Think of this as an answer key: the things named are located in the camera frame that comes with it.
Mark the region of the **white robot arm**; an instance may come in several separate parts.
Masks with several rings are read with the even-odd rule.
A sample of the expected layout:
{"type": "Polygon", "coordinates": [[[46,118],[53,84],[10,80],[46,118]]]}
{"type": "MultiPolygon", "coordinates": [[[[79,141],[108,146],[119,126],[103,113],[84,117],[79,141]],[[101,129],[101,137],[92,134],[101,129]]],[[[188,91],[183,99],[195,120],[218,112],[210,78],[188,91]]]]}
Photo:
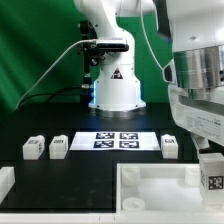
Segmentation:
{"type": "Polygon", "coordinates": [[[135,76],[135,40],[118,17],[156,15],[157,31],[172,42],[172,60],[162,68],[175,123],[202,150],[224,146],[224,0],[73,0],[97,38],[100,63],[89,107],[103,116],[143,109],[135,76]]]}

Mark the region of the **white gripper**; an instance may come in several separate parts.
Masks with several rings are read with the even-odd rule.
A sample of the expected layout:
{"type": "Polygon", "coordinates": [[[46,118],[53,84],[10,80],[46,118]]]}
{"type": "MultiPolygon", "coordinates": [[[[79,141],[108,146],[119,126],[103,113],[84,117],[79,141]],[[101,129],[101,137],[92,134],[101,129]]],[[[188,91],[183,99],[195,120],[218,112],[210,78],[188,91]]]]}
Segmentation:
{"type": "Polygon", "coordinates": [[[224,146],[224,86],[212,89],[209,100],[192,100],[184,89],[170,84],[168,96],[173,119],[192,133],[197,155],[210,150],[208,140],[224,146]]]}

